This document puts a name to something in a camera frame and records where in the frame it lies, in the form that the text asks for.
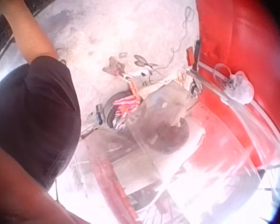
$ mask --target black t-shirt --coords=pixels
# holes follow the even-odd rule
[[[0,82],[0,146],[49,189],[65,169],[81,132],[69,69],[41,56]]]

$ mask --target person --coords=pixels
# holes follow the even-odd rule
[[[28,62],[0,82],[0,223],[86,223],[47,193],[80,137],[70,71],[24,0],[0,0],[0,11]]]

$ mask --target concrete floor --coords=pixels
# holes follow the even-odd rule
[[[126,64],[126,72],[137,71],[133,55],[143,56],[149,63],[164,67],[172,57],[171,48],[179,48],[185,35],[182,26],[185,7],[193,9],[187,24],[188,35],[172,63],[159,72],[165,77],[187,67],[186,49],[199,37],[195,0],[56,0],[38,16],[37,21],[56,49],[66,52],[69,67],[81,108],[82,130],[95,112],[95,105],[104,104],[113,94],[128,89],[127,83],[102,71],[109,57],[118,57]],[[0,80],[26,61],[13,43],[0,60]],[[152,80],[163,76],[154,73]],[[92,223],[116,223],[99,187],[85,161],[86,149],[80,144],[66,171],[58,178],[61,203],[73,213]],[[86,186],[81,187],[83,176]],[[50,194],[54,197],[55,188]]]

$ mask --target wire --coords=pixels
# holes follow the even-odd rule
[[[169,65],[173,62],[174,57],[175,57],[175,54],[181,50],[181,48],[182,48],[182,42],[183,42],[183,41],[186,39],[186,37],[188,36],[188,26],[187,26],[187,25],[188,25],[189,22],[192,22],[192,21],[193,21],[193,19],[194,19],[194,17],[195,17],[195,11],[194,11],[194,9],[192,9],[190,6],[187,6],[187,7],[185,8],[184,15],[185,15],[185,20],[182,22],[182,28],[185,29],[185,35],[184,35],[183,38],[180,40],[178,48],[177,48],[176,50],[174,50],[174,48],[171,48],[170,51],[172,52],[172,56],[171,56],[171,59],[170,59],[170,61],[168,62],[168,64],[167,64],[165,67],[160,67],[160,68],[153,69],[153,72],[155,71],[155,72],[157,72],[158,74],[162,75],[158,70],[168,68]],[[153,84],[153,83],[151,82],[150,77],[151,77],[151,75],[149,75],[149,77],[148,77],[149,83],[150,83],[150,84]]]

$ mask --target sleeve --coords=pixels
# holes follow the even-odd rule
[[[80,112],[70,70],[58,60],[49,56],[36,58],[25,82],[30,93]]]

